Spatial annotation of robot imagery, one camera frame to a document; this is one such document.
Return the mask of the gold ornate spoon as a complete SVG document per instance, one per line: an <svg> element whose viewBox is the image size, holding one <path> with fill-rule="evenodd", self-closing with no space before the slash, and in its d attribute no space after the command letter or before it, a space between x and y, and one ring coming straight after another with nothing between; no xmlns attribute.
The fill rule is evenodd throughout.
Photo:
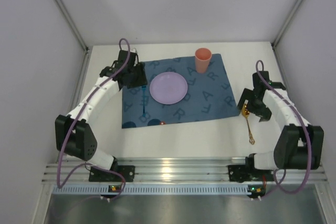
<svg viewBox="0 0 336 224"><path fill-rule="evenodd" d="M248 136L249 136L249 143L251 145L254 145L255 144L255 139L253 137L253 134L251 132L251 129L250 129L250 125L249 125L249 121L248 121L248 117L250 115L250 112L247 110L247 104L245 103L241 109L241 114L242 116L245 118L246 120L246 123L247 123L247 128L248 128Z"/></svg>

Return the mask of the blue metallic fork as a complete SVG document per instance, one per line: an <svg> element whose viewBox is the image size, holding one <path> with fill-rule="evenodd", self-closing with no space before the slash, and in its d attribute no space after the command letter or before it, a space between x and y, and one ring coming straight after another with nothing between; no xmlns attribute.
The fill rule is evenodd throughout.
<svg viewBox="0 0 336 224"><path fill-rule="evenodd" d="M142 103L143 103L143 113L142 113L142 116L145 117L145 106L146 106L146 95L145 95L145 92L146 92L146 85L142 86Z"/></svg>

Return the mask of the purple plastic plate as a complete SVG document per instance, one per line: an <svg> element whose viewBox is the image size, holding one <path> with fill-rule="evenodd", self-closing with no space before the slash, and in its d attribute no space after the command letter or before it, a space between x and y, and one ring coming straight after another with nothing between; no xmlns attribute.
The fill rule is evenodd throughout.
<svg viewBox="0 0 336 224"><path fill-rule="evenodd" d="M185 78L175 72L163 72L151 81L150 95L158 103L176 104L183 100L188 91Z"/></svg>

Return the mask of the blue letter-print placemat cloth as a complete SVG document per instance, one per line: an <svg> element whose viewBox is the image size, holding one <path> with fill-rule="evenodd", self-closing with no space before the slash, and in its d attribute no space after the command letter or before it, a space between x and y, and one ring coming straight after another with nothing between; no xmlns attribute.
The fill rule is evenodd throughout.
<svg viewBox="0 0 336 224"><path fill-rule="evenodd" d="M163 72L182 75L188 91L180 102L164 105L156 102L146 88L145 117L143 113L142 88L122 90L122 128L155 126L160 124L188 123L225 119L239 115L234 94L220 54L212 55L205 73L198 73L195 57L145 62L148 82Z"/></svg>

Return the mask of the orange plastic cup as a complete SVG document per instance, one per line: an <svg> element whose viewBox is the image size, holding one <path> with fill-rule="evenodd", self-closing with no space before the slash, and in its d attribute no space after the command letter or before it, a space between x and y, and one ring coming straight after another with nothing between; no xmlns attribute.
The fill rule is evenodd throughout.
<svg viewBox="0 0 336 224"><path fill-rule="evenodd" d="M210 60L212 52L207 48L199 48L195 52L195 68L198 73L205 73Z"/></svg>

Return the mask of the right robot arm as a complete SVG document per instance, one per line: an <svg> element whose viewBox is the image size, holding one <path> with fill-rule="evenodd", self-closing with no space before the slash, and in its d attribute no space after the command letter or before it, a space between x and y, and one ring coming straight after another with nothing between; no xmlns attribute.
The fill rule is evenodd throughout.
<svg viewBox="0 0 336 224"><path fill-rule="evenodd" d="M253 114L261 122L275 119L281 130L274 150L246 157L249 171L319 168L324 130L303 118L289 99L286 87L271 81L268 71L253 74L253 89L243 90L237 108L244 118Z"/></svg>

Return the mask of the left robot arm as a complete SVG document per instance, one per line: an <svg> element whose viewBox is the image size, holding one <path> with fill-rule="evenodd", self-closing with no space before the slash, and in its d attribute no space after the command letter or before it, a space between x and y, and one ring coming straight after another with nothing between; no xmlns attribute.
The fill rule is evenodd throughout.
<svg viewBox="0 0 336 224"><path fill-rule="evenodd" d="M95 169L116 174L117 159L99 147L92 130L107 103L122 88L137 88L148 83L145 64L139 61L135 49L120 50L117 60L103 68L93 88L67 115L55 120L56 148L63 155L76 157Z"/></svg>

